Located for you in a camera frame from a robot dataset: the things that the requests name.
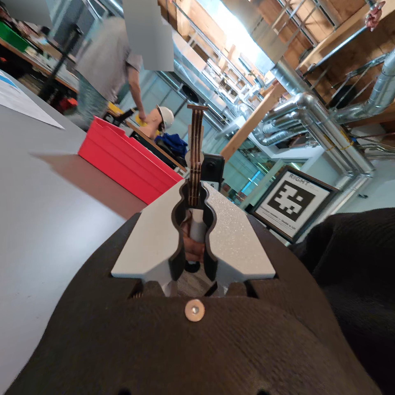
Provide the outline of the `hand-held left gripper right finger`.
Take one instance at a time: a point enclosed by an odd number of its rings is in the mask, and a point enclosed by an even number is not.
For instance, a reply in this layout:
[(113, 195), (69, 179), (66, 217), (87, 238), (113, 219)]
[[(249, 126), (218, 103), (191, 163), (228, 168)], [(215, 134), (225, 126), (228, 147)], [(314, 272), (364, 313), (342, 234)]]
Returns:
[(204, 269), (224, 297), (233, 283), (275, 277), (275, 269), (247, 214), (209, 183), (201, 183), (206, 225)]

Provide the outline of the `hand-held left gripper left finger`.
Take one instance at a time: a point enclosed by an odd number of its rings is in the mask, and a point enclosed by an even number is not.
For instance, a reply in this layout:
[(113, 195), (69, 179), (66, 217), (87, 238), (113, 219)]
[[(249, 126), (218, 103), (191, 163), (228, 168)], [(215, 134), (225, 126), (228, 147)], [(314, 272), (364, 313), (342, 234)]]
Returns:
[(165, 296), (176, 294), (176, 281), (186, 262), (183, 232), (176, 217), (185, 184), (185, 180), (178, 182), (140, 212), (111, 270), (112, 277), (140, 279), (143, 284), (154, 281)]

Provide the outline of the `assembled layered wooden part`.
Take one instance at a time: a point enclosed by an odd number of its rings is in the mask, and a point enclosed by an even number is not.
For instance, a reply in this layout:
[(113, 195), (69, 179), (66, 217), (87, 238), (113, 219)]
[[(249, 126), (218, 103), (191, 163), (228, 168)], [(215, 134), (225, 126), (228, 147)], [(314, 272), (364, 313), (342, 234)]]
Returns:
[(199, 151), (201, 151), (204, 128), (202, 126), (206, 106), (188, 104), (187, 108), (192, 110), (191, 124), (188, 129), (188, 145), (191, 150), (191, 169), (188, 181), (188, 205), (192, 209), (200, 209), (199, 183)]

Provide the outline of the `grey desk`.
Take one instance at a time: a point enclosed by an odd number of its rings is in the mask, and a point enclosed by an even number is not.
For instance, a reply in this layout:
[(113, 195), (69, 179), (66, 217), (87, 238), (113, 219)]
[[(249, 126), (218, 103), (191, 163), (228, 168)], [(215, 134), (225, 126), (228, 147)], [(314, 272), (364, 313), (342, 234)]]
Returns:
[(146, 207), (77, 154), (85, 132), (5, 75), (64, 128), (1, 106), (1, 394), (77, 271)]

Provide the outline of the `person's right hand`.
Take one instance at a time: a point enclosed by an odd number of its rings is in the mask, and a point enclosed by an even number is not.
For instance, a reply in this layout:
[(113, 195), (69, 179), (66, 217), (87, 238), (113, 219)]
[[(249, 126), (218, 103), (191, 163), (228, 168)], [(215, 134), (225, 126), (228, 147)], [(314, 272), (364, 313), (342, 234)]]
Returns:
[(185, 221), (182, 224), (183, 240), (185, 246), (186, 260), (190, 262), (203, 263), (205, 244), (196, 242), (190, 238), (190, 223)]

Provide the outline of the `blue cloth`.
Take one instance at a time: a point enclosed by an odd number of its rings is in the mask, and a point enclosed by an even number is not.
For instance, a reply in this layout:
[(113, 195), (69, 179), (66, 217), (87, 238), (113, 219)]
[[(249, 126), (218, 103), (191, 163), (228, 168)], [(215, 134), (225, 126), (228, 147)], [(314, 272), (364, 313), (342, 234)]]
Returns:
[(155, 138), (155, 143), (175, 159), (185, 159), (188, 151), (188, 143), (180, 138), (178, 134), (163, 133)]

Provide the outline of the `white hard hat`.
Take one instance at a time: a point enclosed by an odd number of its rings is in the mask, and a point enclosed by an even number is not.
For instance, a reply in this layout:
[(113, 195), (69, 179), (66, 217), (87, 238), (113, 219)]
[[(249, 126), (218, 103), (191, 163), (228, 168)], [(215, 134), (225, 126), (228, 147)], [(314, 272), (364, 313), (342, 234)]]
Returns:
[(165, 106), (157, 105), (156, 108), (161, 116), (159, 130), (165, 132), (167, 129), (171, 128), (174, 122), (174, 114), (169, 108)]

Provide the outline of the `mannequin head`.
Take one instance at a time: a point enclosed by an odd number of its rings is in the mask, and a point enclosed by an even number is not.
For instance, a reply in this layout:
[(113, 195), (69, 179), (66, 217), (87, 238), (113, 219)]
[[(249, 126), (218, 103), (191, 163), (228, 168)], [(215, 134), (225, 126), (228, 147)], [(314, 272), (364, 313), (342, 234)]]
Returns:
[(145, 119), (146, 125), (141, 127), (141, 131), (152, 141), (155, 140), (156, 136), (162, 130), (164, 121), (159, 106), (156, 106)]

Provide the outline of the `wooden beam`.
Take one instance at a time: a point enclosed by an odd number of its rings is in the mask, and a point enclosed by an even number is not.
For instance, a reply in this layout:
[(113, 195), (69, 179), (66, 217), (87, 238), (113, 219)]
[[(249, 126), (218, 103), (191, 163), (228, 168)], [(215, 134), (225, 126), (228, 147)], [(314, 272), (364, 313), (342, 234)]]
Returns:
[(265, 95), (259, 106), (256, 107), (251, 116), (239, 128), (220, 152), (225, 163), (229, 161), (231, 156), (233, 156), (233, 154), (238, 150), (249, 134), (252, 133), (256, 126), (258, 126), (259, 122), (263, 120), (267, 112), (278, 104), (280, 97), (285, 93), (285, 91), (284, 87), (275, 79), (272, 88), (269, 90), (268, 94)]

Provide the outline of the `red plastic bin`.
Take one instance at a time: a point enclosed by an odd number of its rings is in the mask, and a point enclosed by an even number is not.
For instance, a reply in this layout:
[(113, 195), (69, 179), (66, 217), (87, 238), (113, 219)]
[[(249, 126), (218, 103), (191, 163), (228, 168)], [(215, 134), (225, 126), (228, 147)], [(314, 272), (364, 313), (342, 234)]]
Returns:
[(98, 117), (78, 155), (147, 205), (183, 180), (124, 130)]

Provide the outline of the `silver ventilation ducts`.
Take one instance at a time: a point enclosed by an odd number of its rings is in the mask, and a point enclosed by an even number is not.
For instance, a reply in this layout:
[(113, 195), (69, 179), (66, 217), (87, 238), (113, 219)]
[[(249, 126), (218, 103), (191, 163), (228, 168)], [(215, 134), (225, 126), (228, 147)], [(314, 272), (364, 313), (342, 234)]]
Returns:
[(344, 180), (338, 184), (360, 188), (374, 173), (372, 164), (353, 146), (342, 125), (365, 120), (382, 113), (394, 101), (395, 54), (390, 52), (370, 97), (364, 103), (340, 110), (327, 110), (309, 86), (286, 61), (277, 62), (272, 72), (292, 97), (270, 110), (262, 119), (263, 126), (253, 131), (262, 146), (272, 146), (307, 131), (343, 171)]

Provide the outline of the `black stand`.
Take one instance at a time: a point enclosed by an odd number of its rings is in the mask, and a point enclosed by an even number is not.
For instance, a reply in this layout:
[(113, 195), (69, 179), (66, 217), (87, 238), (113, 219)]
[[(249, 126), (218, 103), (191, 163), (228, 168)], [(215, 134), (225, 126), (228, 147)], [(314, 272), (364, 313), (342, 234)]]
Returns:
[(43, 100), (43, 101), (48, 101), (51, 97), (51, 92), (54, 86), (54, 82), (56, 80), (57, 74), (62, 68), (62, 65), (65, 63), (65, 60), (68, 59), (69, 54), (75, 47), (79, 37), (81, 36), (82, 31), (81, 29), (77, 26), (77, 24), (72, 24), (71, 26), (71, 31), (70, 34), (67, 38), (66, 41), (66, 46), (65, 48), (62, 49), (61, 54), (62, 57), (60, 60), (57, 62), (56, 66), (54, 67), (52, 73), (50, 76), (47, 77), (46, 82), (44, 83), (42, 89), (39, 91), (38, 96)]

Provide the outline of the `white printed paper sheet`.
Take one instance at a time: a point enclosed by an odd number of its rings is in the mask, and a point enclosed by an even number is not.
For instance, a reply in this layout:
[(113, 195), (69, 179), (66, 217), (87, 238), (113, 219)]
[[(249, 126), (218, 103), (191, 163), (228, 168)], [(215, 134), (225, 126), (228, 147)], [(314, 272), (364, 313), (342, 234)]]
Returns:
[(2, 71), (0, 72), (0, 104), (47, 125), (63, 129), (63, 126), (42, 110)]

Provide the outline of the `green plastic bin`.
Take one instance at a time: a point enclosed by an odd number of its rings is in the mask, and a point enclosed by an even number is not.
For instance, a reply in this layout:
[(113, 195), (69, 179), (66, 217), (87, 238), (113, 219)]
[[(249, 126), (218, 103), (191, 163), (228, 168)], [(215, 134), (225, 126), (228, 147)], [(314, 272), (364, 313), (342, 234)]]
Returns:
[(14, 30), (12, 30), (2, 21), (0, 21), (0, 37), (20, 52), (25, 52), (26, 49), (30, 47), (27, 40), (19, 36)]

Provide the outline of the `red pipe valve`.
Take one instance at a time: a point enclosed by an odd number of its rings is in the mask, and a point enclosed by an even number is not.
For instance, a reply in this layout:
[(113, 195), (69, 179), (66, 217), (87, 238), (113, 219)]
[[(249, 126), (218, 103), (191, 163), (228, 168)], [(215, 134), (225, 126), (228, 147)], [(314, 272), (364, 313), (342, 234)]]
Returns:
[(385, 5), (385, 1), (373, 1), (373, 0), (366, 0), (365, 1), (369, 5), (369, 12), (365, 17), (365, 27), (370, 31), (373, 32), (374, 29), (378, 26), (379, 21), (382, 16), (382, 8)]

